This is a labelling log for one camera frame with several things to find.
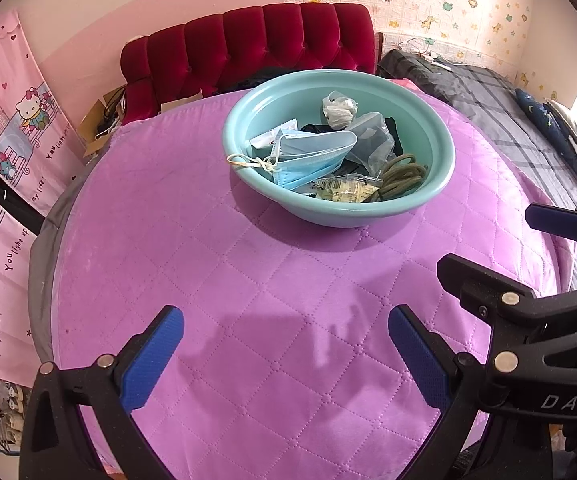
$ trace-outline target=white lettering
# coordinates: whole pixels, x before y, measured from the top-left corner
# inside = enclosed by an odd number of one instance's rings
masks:
[[[557,404],[559,400],[560,398],[557,395],[549,395],[542,403],[542,409],[550,410]]]
[[[577,396],[569,400],[564,406],[560,408],[560,410],[564,410],[566,408],[571,409],[573,411],[575,409],[575,403],[577,402]]]

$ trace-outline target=olive green cord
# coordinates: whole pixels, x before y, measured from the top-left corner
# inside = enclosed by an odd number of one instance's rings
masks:
[[[409,162],[400,164],[406,159]],[[382,202],[397,198],[408,190],[419,186],[424,180],[427,171],[427,166],[422,166],[415,162],[415,155],[412,153],[400,155],[385,164],[379,176],[382,180],[382,187],[364,202]]]

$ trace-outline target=gray fabric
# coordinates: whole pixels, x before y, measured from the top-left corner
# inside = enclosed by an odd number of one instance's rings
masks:
[[[407,78],[452,106],[542,189],[556,206],[577,208],[577,178],[515,100],[515,88],[487,68],[450,65],[451,72],[415,54],[392,50],[378,64],[380,75]],[[577,289],[577,255],[571,290]]]
[[[105,146],[104,152],[108,150],[108,144]],[[73,180],[62,193],[44,220],[40,235],[30,248],[28,314],[35,349],[42,362],[54,360],[51,339],[51,300],[53,276],[64,228],[79,192],[101,158],[99,156],[89,162],[83,173]]]

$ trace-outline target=red cloth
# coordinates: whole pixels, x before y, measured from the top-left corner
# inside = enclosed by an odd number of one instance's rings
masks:
[[[161,103],[204,97],[267,66],[374,73],[371,16],[359,4],[274,4],[214,14],[127,44],[123,124],[157,115]]]

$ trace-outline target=cardboard box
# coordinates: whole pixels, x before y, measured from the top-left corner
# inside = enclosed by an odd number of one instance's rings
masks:
[[[97,126],[104,120],[104,112],[107,105],[117,99],[121,89],[123,88],[123,86],[116,88],[115,90],[104,94],[101,100],[98,99],[95,101],[95,104],[91,107],[80,125],[77,127],[77,133],[80,137],[82,137],[82,139],[84,139],[84,142],[86,143],[86,151],[84,152],[84,156],[89,156],[100,151],[112,137],[111,132],[110,134],[105,134],[96,139],[98,136]],[[121,105],[121,100],[116,104],[115,112],[119,114],[121,123],[121,120],[124,117],[124,110]]]

